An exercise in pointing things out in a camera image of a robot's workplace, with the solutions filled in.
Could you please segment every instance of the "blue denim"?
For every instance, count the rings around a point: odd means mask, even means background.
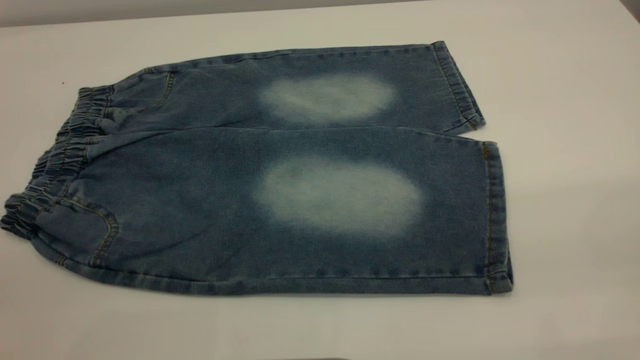
[[[2,228],[174,293],[511,291],[498,148],[445,44],[295,49],[83,88]]]

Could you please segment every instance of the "gray wall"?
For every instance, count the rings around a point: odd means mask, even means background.
[[[627,9],[640,21],[640,0],[620,0]]]
[[[416,0],[0,0],[0,26],[249,12]]]

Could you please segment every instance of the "elastic waistband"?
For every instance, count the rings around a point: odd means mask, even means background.
[[[27,188],[5,202],[2,229],[31,240],[36,217],[65,196],[86,163],[91,138],[104,134],[97,122],[109,106],[110,93],[110,86],[80,89],[71,116],[58,131],[55,144],[38,159]]]

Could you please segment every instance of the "stitching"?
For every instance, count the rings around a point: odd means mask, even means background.
[[[465,119],[465,122],[462,123],[462,124],[469,123],[469,125],[471,126],[471,128],[473,130],[477,130],[476,125],[470,119],[467,119],[466,117],[464,117],[462,115],[462,113],[461,113],[462,107],[460,106],[460,101],[458,100],[458,97],[456,96],[456,93],[453,91],[453,86],[451,85],[451,80],[449,79],[449,73],[447,73],[447,71],[444,68],[444,65],[442,65],[442,61],[440,60],[437,46],[433,46],[433,52],[435,54],[434,57],[436,58],[436,61],[438,62],[438,65],[440,66],[440,70],[442,71],[442,74],[444,75],[444,78],[447,80],[447,85],[449,85],[449,91],[451,92],[451,96],[453,96],[454,101],[456,101],[456,106],[458,107],[458,114],[460,114],[460,117]]]
[[[349,51],[348,53],[354,54],[354,55],[358,55],[361,53],[370,53],[366,56],[371,56],[374,55],[374,53],[382,53],[384,51],[402,51],[405,49],[420,49],[420,48],[427,48],[429,45],[399,45],[398,47],[393,47],[391,49],[380,49],[380,50],[360,50],[360,51]],[[330,51],[330,52],[326,52],[326,53],[305,53],[305,54],[301,54],[301,53],[282,53],[282,54],[272,54],[272,55],[265,55],[265,56],[249,56],[249,57],[245,57],[245,58],[241,58],[237,61],[233,61],[233,62],[220,62],[220,63],[211,63],[210,61],[213,61],[214,59],[220,59],[220,58],[224,58],[226,56],[233,56],[233,55],[242,55],[242,54],[230,54],[230,55],[221,55],[221,56],[213,56],[210,58],[202,58],[202,59],[195,59],[195,60],[188,60],[188,61],[181,61],[178,63],[171,63],[171,64],[164,64],[164,65],[158,65],[158,66],[154,66],[151,67],[151,69],[153,70],[153,72],[156,71],[156,68],[165,68],[166,67],[171,67],[172,70],[171,71],[175,71],[178,72],[180,70],[184,70],[184,69],[190,69],[191,67],[194,67],[192,64],[197,63],[198,66],[216,66],[216,65],[229,65],[229,64],[236,64],[236,63],[241,63],[242,61],[246,61],[246,60],[267,60],[267,59],[271,59],[271,58],[277,58],[279,56],[299,56],[299,57],[303,57],[303,56],[318,56],[318,55],[335,55],[335,54],[346,54],[346,52],[344,51]]]
[[[145,106],[144,108],[135,109],[136,113],[141,113],[149,108],[162,105],[169,98],[169,94],[171,93],[171,90],[173,90],[174,83],[175,83],[175,72],[173,71],[167,72],[166,83],[164,84],[164,94],[160,98],[160,100],[154,102],[149,106]]]
[[[198,130],[198,129],[227,129],[229,131],[244,131],[244,130],[250,130],[250,131],[273,131],[273,132],[295,132],[295,131],[318,131],[318,130],[324,130],[324,131],[338,131],[338,130],[356,130],[356,129],[369,129],[372,127],[379,127],[379,128],[384,128],[384,129],[404,129],[404,130],[410,130],[410,131],[415,131],[417,133],[422,133],[422,134],[429,134],[429,135],[433,135],[433,136],[438,136],[438,137],[442,137],[442,138],[450,138],[450,139],[457,139],[457,140],[463,140],[463,141],[473,141],[473,142],[480,142],[477,140],[473,140],[473,139],[469,139],[469,138],[465,138],[464,136],[458,136],[458,135],[449,135],[449,134],[444,134],[444,131],[432,131],[432,130],[428,130],[428,129],[415,129],[413,127],[406,127],[406,126],[384,126],[384,125],[364,125],[364,126],[344,126],[344,127],[327,127],[327,128],[322,128],[322,129],[271,129],[268,127],[235,127],[235,126],[219,126],[219,125],[205,125],[205,126],[194,126],[194,127],[185,127],[183,129],[164,129],[164,130],[158,130],[155,131],[156,133],[158,133],[159,135],[164,135],[167,133],[172,133],[172,132],[179,132],[179,131],[192,131],[192,130]]]
[[[93,96],[94,93],[95,93],[95,89],[92,89],[91,93],[90,93],[90,96],[91,96],[90,106],[89,106],[90,108],[94,108],[95,107],[94,96]],[[81,114],[81,115],[78,115],[78,116],[81,117],[84,121],[86,121],[88,119],[88,114],[87,113],[84,113],[84,114]],[[69,118],[69,121],[67,122],[67,144],[71,142],[70,127],[71,127],[71,120],[72,119],[73,119],[73,117]],[[78,177],[80,177],[80,171],[82,171],[82,169],[84,169],[84,164],[87,161],[86,153],[87,153],[87,150],[88,150],[89,145],[91,144],[91,141],[93,140],[93,138],[95,138],[95,136],[92,136],[92,137],[86,139],[86,141],[84,143],[84,148],[83,148],[83,158],[82,158],[82,161],[80,163],[79,170],[78,170],[77,174],[73,177],[73,179],[67,181],[67,184],[65,185],[64,189],[62,190],[62,194],[60,195],[60,197],[58,199],[56,199],[54,202],[52,202],[51,205],[47,206],[46,208],[42,208],[42,209],[38,210],[38,212],[35,215],[33,215],[33,219],[32,219],[33,223],[31,224],[31,229],[30,229],[32,236],[36,234],[35,228],[36,228],[36,219],[38,218],[38,216],[40,216],[40,214],[42,214],[43,212],[49,211],[54,206],[60,204],[60,201],[62,201],[63,198],[65,196],[67,196],[67,193],[69,191],[69,188],[71,187],[71,184],[75,180],[77,180]],[[67,149],[68,149],[68,145],[65,146],[65,152],[63,153],[63,159],[65,159],[66,156],[67,156],[67,153],[68,153]]]
[[[489,163],[489,148],[483,143],[484,147],[484,158],[486,160],[486,168],[489,173],[489,234],[487,239],[487,255],[486,255],[486,271],[487,276],[486,279],[489,282],[489,291],[491,293],[495,293],[493,290],[493,282],[492,275],[489,274],[489,269],[491,268],[491,252],[492,252],[492,242],[493,242],[493,185],[491,184],[491,163]]]
[[[56,260],[54,261],[56,263],[56,265],[59,266],[65,266],[65,261],[67,260],[67,257],[64,255],[60,255],[56,258]]]
[[[112,218],[110,220],[101,212],[89,208],[88,205],[86,204],[81,204],[76,200],[69,200],[69,199],[62,199],[62,200],[98,215],[99,217],[101,217],[102,221],[104,221],[104,223],[107,224],[107,228],[108,228],[107,235],[105,235],[104,239],[102,239],[100,246],[98,247],[98,249],[95,251],[93,255],[93,259],[89,261],[93,266],[97,266],[100,263],[100,257],[106,253],[106,251],[109,249],[109,246],[113,243],[113,239],[115,238],[115,234],[117,233],[117,230],[120,228],[120,224],[118,224],[117,220],[111,213],[109,213],[110,217]]]
[[[86,266],[85,264],[78,263],[77,261],[71,260],[74,263],[77,263],[82,266]],[[107,270],[110,272],[118,272],[121,274],[129,274],[129,275],[142,275],[155,277],[160,279],[169,279],[176,281],[189,281],[189,282],[202,282],[202,283],[211,283],[211,282],[219,282],[219,281],[201,281],[201,280],[193,280],[193,279],[181,279],[179,277],[170,277],[170,276],[159,276],[159,275],[151,275],[144,274],[135,271],[123,271],[123,270],[114,270],[108,267],[102,267],[100,270]],[[407,276],[407,277],[373,277],[373,276],[349,276],[349,277],[339,277],[339,276],[307,276],[307,277],[264,277],[264,278],[251,278],[251,279],[243,279],[244,281],[270,281],[270,280],[323,280],[323,279],[370,279],[370,280],[410,280],[410,279],[483,279],[484,275],[457,275],[457,276]]]
[[[109,92],[107,93],[107,105],[104,107],[104,111],[102,112],[102,118],[114,121],[113,119],[109,118],[110,116],[109,109],[111,108],[111,102],[113,101],[112,100],[113,92],[114,92],[113,85],[109,85],[108,89],[109,89]]]

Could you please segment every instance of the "pocket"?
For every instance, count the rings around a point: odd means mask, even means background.
[[[90,266],[102,265],[120,228],[110,211],[77,197],[60,199],[41,212],[34,224],[38,237],[48,246],[66,258]]]
[[[139,71],[112,85],[112,110],[141,112],[162,106],[173,89],[174,72]]]

